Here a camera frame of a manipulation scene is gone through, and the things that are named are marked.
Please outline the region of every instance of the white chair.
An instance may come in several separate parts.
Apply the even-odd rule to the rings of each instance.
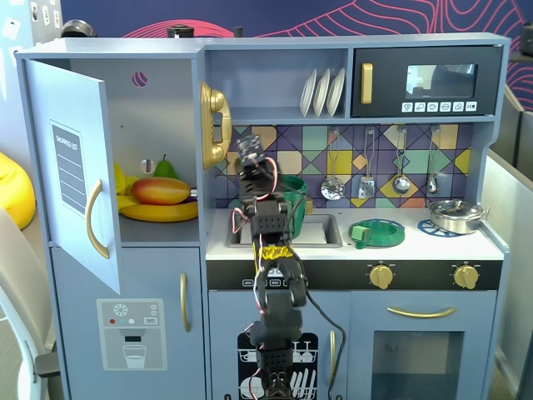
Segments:
[[[1,207],[0,307],[11,323],[22,354],[18,399],[44,400],[47,378],[59,375],[57,353],[47,353],[44,344],[52,324],[47,274],[26,238]]]

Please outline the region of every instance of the colorful geometric tiles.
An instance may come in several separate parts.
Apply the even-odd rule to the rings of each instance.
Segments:
[[[343,125],[338,134],[329,134],[327,126],[277,125],[234,127],[227,159],[215,166],[217,206],[227,208],[237,198],[238,177],[236,140],[254,134],[262,139],[266,154],[277,160],[281,171],[307,182],[307,195],[315,208],[418,208],[427,199],[463,198],[470,162],[473,125],[441,125],[440,137],[431,134],[431,125],[409,124],[405,143],[395,125],[373,126],[374,134],[366,138],[368,126]],[[410,182],[405,194],[394,191],[403,153],[403,173]],[[361,178],[370,174],[376,183],[374,197],[358,198]],[[340,200],[326,200],[321,184],[335,174],[345,183]],[[439,192],[430,194],[426,183],[431,169],[436,174]]]

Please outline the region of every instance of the open cabinet door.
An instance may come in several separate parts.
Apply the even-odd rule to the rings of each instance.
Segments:
[[[103,81],[26,62],[50,238],[120,293],[121,243]]]

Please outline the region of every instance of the oven window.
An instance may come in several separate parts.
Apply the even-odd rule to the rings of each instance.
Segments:
[[[371,400],[455,400],[463,332],[374,332]]]
[[[475,64],[410,65],[406,98],[472,98]]]

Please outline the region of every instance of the toy kitchen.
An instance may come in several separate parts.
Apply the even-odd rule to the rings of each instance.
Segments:
[[[481,193],[509,46],[66,38],[18,53],[66,398],[266,398],[248,330],[271,253],[242,216],[246,142],[296,185],[284,232],[320,307],[300,307],[291,396],[486,400],[510,253]]]

